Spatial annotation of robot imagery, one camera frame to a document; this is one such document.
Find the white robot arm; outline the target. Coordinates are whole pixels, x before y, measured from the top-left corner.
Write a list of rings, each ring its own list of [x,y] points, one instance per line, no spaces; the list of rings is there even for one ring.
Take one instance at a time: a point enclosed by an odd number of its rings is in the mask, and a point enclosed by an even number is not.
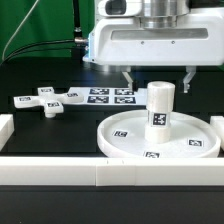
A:
[[[193,0],[95,0],[83,61],[127,73],[133,67],[224,64],[224,7]]]

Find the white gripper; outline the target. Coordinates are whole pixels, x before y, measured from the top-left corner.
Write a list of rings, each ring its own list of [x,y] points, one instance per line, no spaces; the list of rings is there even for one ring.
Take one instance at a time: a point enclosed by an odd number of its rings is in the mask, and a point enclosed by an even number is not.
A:
[[[103,19],[89,36],[88,58],[100,65],[187,66],[187,93],[196,66],[224,63],[224,18],[185,16],[165,29],[143,29],[136,18]],[[122,74],[134,91],[130,74]]]

